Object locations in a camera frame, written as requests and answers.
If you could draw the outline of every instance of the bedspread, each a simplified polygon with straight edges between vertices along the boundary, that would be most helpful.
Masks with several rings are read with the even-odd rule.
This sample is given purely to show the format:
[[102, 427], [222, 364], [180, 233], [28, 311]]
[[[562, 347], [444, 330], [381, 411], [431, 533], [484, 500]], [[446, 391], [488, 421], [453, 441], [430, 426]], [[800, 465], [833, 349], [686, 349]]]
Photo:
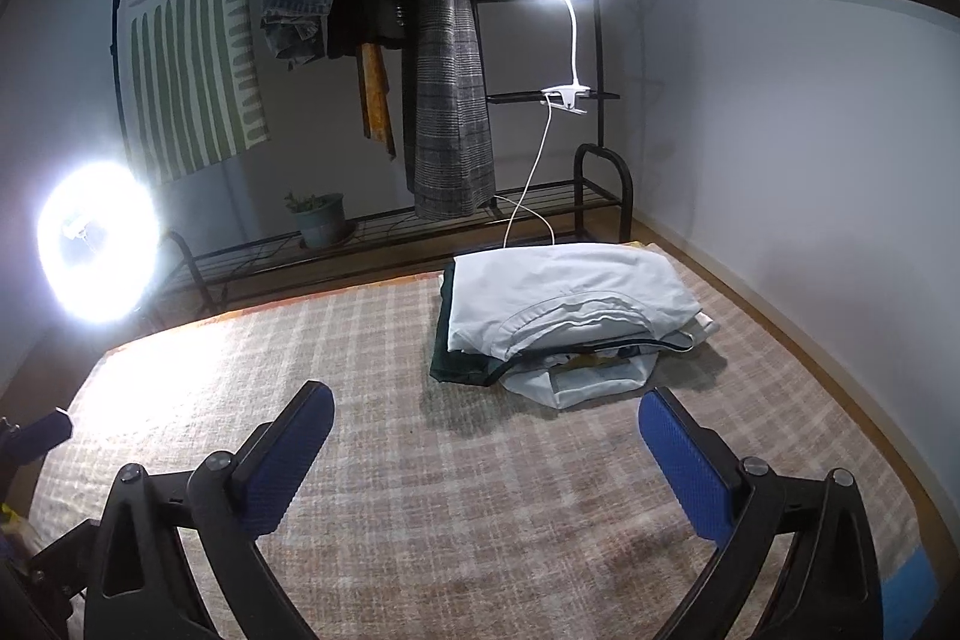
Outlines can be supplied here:
[[[845, 466], [861, 487], [886, 578], [915, 550], [909, 496], [822, 386], [757, 322], [688, 268], [721, 330], [661, 357], [672, 389], [738, 456], [782, 475]], [[31, 519], [48, 539], [99, 517], [117, 469], [192, 469], [235, 450], [308, 379], [336, 421], [276, 533], [258, 545], [323, 638], [647, 638], [712, 553], [637, 434], [637, 396], [557, 411], [503, 389], [427, 376], [438, 275], [217, 316], [104, 357], [70, 407]], [[184, 533], [224, 637], [242, 637]], [[732, 636], [772, 588], [779, 538]]]

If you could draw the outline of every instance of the dark green garment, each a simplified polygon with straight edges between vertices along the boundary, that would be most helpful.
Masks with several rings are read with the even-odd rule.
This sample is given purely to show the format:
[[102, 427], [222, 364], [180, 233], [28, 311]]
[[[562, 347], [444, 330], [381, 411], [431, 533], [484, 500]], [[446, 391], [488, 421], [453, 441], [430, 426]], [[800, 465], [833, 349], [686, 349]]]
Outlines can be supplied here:
[[453, 263], [443, 270], [440, 287], [440, 317], [437, 319], [437, 338], [433, 344], [430, 377], [441, 383], [461, 383], [466, 386], [492, 386], [501, 373], [496, 372], [504, 362], [490, 356], [446, 349], [450, 331], [450, 310], [453, 307]]

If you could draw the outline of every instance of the plaid coat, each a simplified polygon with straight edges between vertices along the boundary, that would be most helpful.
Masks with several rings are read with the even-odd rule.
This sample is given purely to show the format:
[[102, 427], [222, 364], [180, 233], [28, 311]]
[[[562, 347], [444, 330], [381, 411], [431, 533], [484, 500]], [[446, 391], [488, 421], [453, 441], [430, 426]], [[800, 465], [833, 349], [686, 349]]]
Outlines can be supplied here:
[[493, 142], [472, 0], [416, 0], [403, 54], [407, 186], [421, 218], [471, 215], [493, 197]]

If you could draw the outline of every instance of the potted plant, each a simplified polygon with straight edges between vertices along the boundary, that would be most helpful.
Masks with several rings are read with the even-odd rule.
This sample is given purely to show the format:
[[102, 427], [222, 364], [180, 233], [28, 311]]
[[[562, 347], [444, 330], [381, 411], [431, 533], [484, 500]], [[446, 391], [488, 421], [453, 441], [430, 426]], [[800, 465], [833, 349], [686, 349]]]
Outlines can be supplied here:
[[284, 200], [287, 209], [294, 214], [296, 228], [304, 237], [306, 247], [330, 247], [344, 239], [347, 233], [344, 194], [310, 194], [298, 199], [290, 191]]

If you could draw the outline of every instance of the led light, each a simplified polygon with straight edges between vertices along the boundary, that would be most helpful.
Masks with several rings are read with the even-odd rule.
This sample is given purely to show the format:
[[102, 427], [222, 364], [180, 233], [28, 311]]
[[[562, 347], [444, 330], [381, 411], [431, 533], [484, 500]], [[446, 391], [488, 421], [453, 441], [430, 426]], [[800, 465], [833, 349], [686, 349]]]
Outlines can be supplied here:
[[40, 263], [64, 309], [121, 319], [154, 274], [160, 226], [149, 191], [125, 167], [90, 164], [56, 186], [40, 213]]

